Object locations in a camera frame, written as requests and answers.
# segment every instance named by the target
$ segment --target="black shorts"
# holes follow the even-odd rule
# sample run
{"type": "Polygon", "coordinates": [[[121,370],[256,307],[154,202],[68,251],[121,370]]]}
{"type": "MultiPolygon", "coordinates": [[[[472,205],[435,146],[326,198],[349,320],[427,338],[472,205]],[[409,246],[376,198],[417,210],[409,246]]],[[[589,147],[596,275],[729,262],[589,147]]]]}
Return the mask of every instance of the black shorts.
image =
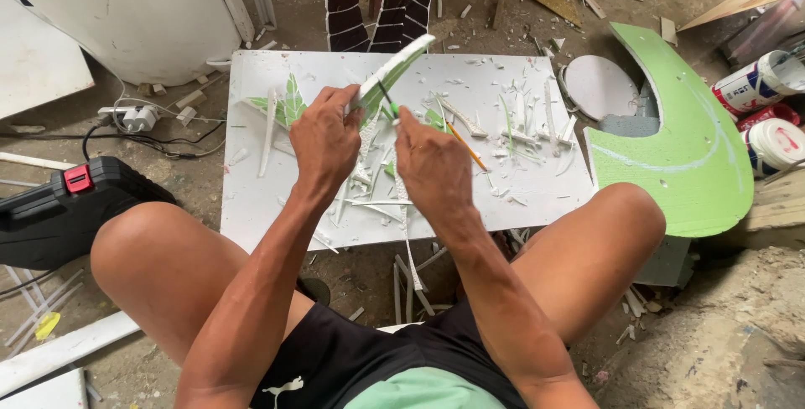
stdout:
{"type": "Polygon", "coordinates": [[[486,352],[466,298],[395,333],[315,304],[280,345],[251,407],[272,409],[276,396],[278,409],[341,409],[371,385],[421,366],[457,374],[509,409],[527,407],[486,352]]]}

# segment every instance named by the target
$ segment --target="red latch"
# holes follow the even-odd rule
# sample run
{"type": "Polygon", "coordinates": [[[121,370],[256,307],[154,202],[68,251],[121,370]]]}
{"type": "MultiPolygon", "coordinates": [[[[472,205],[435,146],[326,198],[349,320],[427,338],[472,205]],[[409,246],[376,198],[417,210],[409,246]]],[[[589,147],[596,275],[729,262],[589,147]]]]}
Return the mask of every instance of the red latch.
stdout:
{"type": "Polygon", "coordinates": [[[67,183],[67,190],[71,193],[92,188],[93,180],[89,177],[89,165],[82,164],[70,170],[65,170],[65,182],[67,183]]]}

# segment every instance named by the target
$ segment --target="knee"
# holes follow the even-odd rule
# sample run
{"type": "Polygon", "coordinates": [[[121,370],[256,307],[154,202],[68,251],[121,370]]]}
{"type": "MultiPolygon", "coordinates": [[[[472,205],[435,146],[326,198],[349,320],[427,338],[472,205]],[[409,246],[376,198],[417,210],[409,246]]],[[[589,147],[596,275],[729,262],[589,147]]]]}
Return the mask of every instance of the knee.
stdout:
{"type": "Polygon", "coordinates": [[[594,197],[614,210],[613,218],[624,221],[635,233],[658,245],[665,237],[665,214],[654,198],[636,184],[615,183],[601,189],[594,197]]]}
{"type": "Polygon", "coordinates": [[[99,285],[123,272],[133,261],[147,259],[147,248],[159,238],[171,235],[179,217],[189,216],[182,208],[162,202],[138,204],[106,221],[95,235],[89,262],[99,285]]]}

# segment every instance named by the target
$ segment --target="person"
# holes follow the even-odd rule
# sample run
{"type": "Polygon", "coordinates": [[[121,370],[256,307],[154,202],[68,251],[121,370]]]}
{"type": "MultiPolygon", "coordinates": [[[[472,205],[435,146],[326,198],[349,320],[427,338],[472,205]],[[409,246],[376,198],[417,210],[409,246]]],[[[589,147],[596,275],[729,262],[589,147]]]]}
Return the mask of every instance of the person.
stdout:
{"type": "Polygon", "coordinates": [[[597,407],[566,346],[618,302],[665,233],[657,204],[632,184],[601,189],[509,264],[473,206],[467,149],[402,107],[397,171],[466,297],[387,333],[295,290],[356,163],[361,112],[343,108],[357,89],[322,89],[294,122],[299,177],[251,254],[171,204],[138,205],[98,232],[98,285],[182,367],[175,407],[597,407]]]}

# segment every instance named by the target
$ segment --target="leg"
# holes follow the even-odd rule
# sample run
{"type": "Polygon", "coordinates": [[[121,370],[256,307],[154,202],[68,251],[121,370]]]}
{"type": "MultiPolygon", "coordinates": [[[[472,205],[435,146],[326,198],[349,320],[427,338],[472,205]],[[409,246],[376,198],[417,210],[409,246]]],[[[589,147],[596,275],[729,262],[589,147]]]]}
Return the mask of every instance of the leg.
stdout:
{"type": "MultiPolygon", "coordinates": [[[[98,286],[167,355],[184,363],[249,255],[172,204],[146,203],[106,222],[90,254],[98,286]]],[[[313,301],[294,292],[285,336],[313,301]]]]}
{"type": "Polygon", "coordinates": [[[648,193],[613,184],[540,230],[512,267],[571,344],[618,302],[664,234],[665,217],[648,193]]]}

